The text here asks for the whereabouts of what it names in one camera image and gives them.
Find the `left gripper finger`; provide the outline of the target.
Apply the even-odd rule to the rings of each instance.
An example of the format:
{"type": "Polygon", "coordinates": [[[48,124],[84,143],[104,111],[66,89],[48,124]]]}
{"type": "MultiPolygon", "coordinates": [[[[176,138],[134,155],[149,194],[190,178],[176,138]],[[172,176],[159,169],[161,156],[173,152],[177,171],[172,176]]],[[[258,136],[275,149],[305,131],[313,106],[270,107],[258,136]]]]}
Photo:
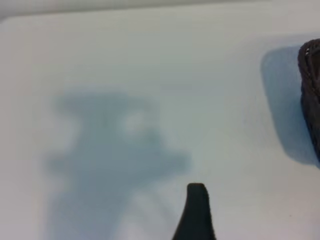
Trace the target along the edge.
{"type": "Polygon", "coordinates": [[[203,183],[189,183],[173,240],[215,240],[210,198],[203,183]]]}

